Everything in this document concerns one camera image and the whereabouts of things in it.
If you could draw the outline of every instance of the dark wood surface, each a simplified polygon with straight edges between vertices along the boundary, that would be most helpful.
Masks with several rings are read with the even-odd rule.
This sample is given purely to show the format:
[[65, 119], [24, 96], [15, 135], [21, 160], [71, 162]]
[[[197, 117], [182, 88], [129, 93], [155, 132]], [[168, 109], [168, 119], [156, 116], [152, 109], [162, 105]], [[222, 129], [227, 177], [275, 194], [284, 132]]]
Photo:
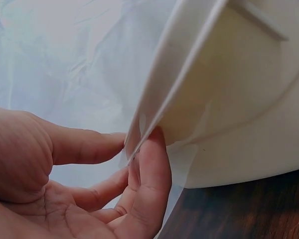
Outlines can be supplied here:
[[185, 189], [160, 239], [299, 239], [299, 170], [205, 189]]

